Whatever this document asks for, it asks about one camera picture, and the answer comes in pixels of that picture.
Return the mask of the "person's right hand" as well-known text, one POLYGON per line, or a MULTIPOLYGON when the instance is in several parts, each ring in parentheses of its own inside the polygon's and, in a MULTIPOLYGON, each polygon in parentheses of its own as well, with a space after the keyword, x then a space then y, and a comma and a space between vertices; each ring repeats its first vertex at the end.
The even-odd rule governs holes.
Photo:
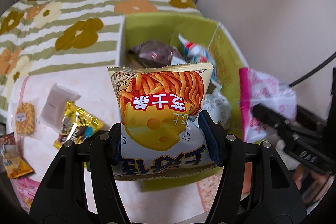
POLYGON ((319 174, 300 164, 294 172, 293 180, 299 189, 303 203, 310 207, 317 203, 334 182, 333 174, 319 174))

